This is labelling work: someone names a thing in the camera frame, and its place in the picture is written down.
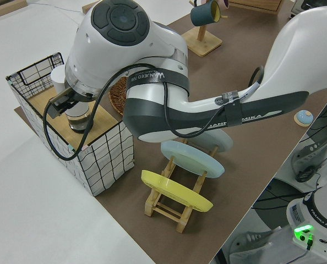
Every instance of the small round button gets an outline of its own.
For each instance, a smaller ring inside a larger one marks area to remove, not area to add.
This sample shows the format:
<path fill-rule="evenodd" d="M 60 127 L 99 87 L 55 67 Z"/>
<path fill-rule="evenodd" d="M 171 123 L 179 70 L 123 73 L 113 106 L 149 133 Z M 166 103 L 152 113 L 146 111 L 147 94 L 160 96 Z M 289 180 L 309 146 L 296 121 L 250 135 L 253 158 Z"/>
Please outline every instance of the small round button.
<path fill-rule="evenodd" d="M 133 11 L 127 7 L 118 7 L 111 12 L 112 24 L 120 30 L 130 30 L 135 26 L 135 16 Z"/>

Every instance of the light blue plate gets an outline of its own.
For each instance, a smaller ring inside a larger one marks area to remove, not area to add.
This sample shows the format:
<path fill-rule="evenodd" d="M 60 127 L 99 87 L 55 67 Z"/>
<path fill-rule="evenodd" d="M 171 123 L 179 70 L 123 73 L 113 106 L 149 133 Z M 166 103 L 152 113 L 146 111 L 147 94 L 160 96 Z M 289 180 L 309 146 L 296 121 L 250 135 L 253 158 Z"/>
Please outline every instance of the light blue plate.
<path fill-rule="evenodd" d="M 207 172 L 207 178 L 218 178 L 225 169 L 213 157 L 203 151 L 176 141 L 165 141 L 161 143 L 162 154 L 170 159 L 172 156 L 174 164 L 197 175 Z"/>
<path fill-rule="evenodd" d="M 233 140 L 221 129 L 205 131 L 199 136 L 188 139 L 188 142 L 209 151 L 217 146 L 218 152 L 226 152 L 233 146 Z"/>

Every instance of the wicker basket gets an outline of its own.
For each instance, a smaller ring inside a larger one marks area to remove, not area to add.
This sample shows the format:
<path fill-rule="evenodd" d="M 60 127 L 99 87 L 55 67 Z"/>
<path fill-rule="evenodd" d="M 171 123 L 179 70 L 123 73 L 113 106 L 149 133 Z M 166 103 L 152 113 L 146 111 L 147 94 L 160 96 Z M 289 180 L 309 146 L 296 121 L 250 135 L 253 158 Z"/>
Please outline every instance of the wicker basket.
<path fill-rule="evenodd" d="M 108 92 L 111 105 L 123 116 L 124 104 L 126 102 L 127 77 L 120 78 Z"/>

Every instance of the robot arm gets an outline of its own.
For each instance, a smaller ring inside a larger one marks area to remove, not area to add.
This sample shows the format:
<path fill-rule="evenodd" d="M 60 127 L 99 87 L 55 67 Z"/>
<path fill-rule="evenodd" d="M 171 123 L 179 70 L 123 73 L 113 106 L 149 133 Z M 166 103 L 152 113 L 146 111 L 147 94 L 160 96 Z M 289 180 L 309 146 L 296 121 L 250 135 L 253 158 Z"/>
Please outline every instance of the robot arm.
<path fill-rule="evenodd" d="M 243 91 L 189 102 L 187 54 L 179 34 L 152 22 L 132 0 L 102 1 L 79 26 L 67 60 L 71 100 L 94 100 L 115 73 L 140 63 L 151 67 L 127 72 L 123 117 L 140 140 L 162 142 L 287 113 L 327 88 L 327 7 L 289 21 L 262 81 Z"/>

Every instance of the grid pattern basket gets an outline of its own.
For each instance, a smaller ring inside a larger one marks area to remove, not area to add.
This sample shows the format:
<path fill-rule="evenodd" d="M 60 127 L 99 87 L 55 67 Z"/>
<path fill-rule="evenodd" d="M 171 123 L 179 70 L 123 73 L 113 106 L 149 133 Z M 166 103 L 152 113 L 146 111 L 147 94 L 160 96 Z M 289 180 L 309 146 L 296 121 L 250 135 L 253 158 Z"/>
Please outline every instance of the grid pattern basket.
<path fill-rule="evenodd" d="M 29 123 L 52 154 L 43 131 L 42 115 L 28 99 L 52 86 L 51 71 L 61 64 L 63 64 L 62 55 L 55 53 L 6 77 Z M 50 125 L 48 125 L 48 133 L 62 155 L 73 154 L 73 148 Z M 59 161 L 90 194 L 96 196 L 109 188 L 124 172 L 133 168 L 133 135 L 121 121 L 89 143 L 75 159 L 71 161 L 59 159 Z"/>

